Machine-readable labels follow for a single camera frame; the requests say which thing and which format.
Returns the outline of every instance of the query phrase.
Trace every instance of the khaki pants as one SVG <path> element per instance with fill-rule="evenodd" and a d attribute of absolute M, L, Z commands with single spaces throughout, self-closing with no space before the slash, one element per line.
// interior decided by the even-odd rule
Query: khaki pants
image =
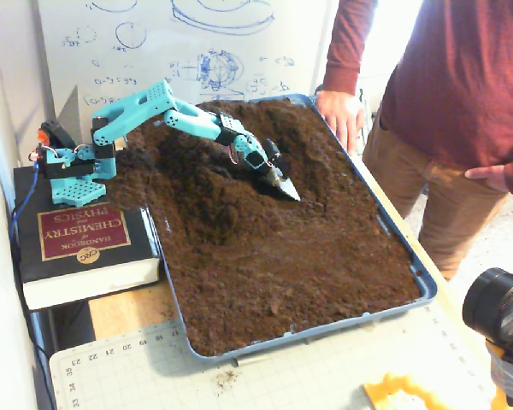
<path fill-rule="evenodd" d="M 428 183 L 418 240 L 447 279 L 454 277 L 475 235 L 501 209 L 508 194 L 482 179 L 467 179 L 467 168 L 439 164 L 380 126 L 380 110 L 363 151 L 363 162 L 405 218 Z"/>

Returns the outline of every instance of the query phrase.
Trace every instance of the brown soil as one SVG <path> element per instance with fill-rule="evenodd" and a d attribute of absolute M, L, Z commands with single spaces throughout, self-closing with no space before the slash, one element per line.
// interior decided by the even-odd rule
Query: brown soil
<path fill-rule="evenodd" d="M 255 181 L 218 143 L 154 127 L 157 117 L 128 135 L 109 199 L 150 207 L 196 352 L 223 354 L 420 296 L 408 252 L 380 228 L 367 186 L 317 114 L 288 100 L 200 107 L 275 141 L 303 200 Z"/>

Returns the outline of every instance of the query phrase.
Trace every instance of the robotic arm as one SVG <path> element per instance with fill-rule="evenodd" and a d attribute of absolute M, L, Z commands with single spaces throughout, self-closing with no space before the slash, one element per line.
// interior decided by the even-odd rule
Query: robotic arm
<path fill-rule="evenodd" d="M 172 128 L 210 139 L 230 149 L 242 158 L 257 175 L 277 187 L 292 199 L 300 200 L 281 153 L 267 139 L 260 143 L 238 120 L 227 114 L 214 114 L 173 97 L 167 81 L 147 90 L 117 100 L 93 115 L 92 145 L 74 147 L 56 123 L 44 123 L 40 132 L 54 138 L 58 149 L 49 141 L 36 150 L 39 165 L 50 180 L 53 203 L 80 207 L 105 194 L 105 187 L 93 179 L 111 179 L 116 175 L 115 141 L 157 114 Z"/>

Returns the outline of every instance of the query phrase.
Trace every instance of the cutting mat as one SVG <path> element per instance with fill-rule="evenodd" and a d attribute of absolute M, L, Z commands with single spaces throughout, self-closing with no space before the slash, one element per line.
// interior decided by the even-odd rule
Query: cutting mat
<path fill-rule="evenodd" d="M 490 408 L 495 388 L 437 302 L 403 316 L 239 361 L 194 358 L 172 319 L 54 354 L 58 409 L 342 409 L 363 383 L 411 374 L 453 408 Z"/>

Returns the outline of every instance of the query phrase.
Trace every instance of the man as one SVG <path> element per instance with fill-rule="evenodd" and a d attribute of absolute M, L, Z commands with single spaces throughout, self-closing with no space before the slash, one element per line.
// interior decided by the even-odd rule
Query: man
<path fill-rule="evenodd" d="M 350 155 L 363 125 L 354 95 L 375 6 L 340 0 L 317 98 Z M 422 1 L 363 161 L 402 217 L 428 183 L 419 240 L 452 278 L 513 194 L 513 0 Z"/>

